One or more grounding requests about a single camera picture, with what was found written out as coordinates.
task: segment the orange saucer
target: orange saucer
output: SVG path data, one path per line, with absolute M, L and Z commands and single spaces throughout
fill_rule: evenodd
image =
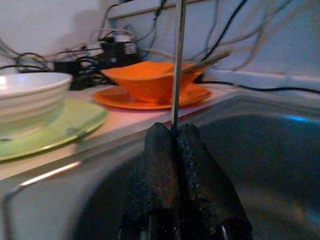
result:
M 211 96 L 211 92 L 197 84 L 189 85 L 180 94 L 179 106 L 195 104 Z M 100 104 L 136 110 L 161 110 L 171 108 L 171 103 L 149 103 L 135 99 L 122 86 L 97 91 L 93 98 Z

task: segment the bowl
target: bowl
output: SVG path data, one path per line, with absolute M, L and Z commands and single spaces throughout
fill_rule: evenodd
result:
M 172 99 L 173 67 L 172 62 L 143 61 L 129 66 L 104 69 L 101 72 L 142 102 L 168 103 Z M 180 92 L 200 74 L 201 72 L 183 74 Z
M 33 134 L 56 119 L 72 76 L 37 72 L 0 76 L 0 140 Z

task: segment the wall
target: wall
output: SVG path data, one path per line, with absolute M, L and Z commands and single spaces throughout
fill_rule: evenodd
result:
M 184 37 L 184 55 L 191 56 L 204 48 L 205 38 L 211 28 L 216 0 L 187 5 Z M 225 40 L 245 34 L 258 26 L 265 11 L 272 12 L 283 0 L 249 0 L 241 10 Z M 213 43 L 222 31 L 240 0 L 221 0 L 219 21 L 212 35 Z M 242 71 L 280 73 L 286 75 L 320 76 L 320 1 L 293 0 L 283 11 L 268 22 L 254 58 Z M 132 25 L 139 37 L 145 35 L 152 24 L 154 12 L 117 20 L 118 27 Z M 168 8 L 159 17 L 155 49 L 174 52 L 175 9 Z M 152 37 L 139 42 L 146 48 Z M 232 55 L 221 62 L 220 68 L 233 69 L 248 57 L 256 36 L 229 45 Z M 163 57 L 150 56 L 160 60 Z
M 1 0 L 0 37 L 18 53 L 41 55 L 88 42 L 118 0 Z M 0 55 L 0 66 L 12 64 Z M 5 69 L 1 74 L 14 72 Z

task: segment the white bowl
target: white bowl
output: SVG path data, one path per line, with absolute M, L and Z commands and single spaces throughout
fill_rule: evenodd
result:
M 0 140 L 33 134 L 57 118 L 71 80 L 58 72 L 0 76 Z

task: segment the sink basin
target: sink basin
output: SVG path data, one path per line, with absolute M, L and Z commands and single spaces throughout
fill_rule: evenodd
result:
M 198 126 L 235 185 L 254 240 L 320 239 L 320 110 L 236 96 L 179 123 Z M 134 161 L 128 157 L 100 182 L 80 211 L 72 239 L 117 239 Z

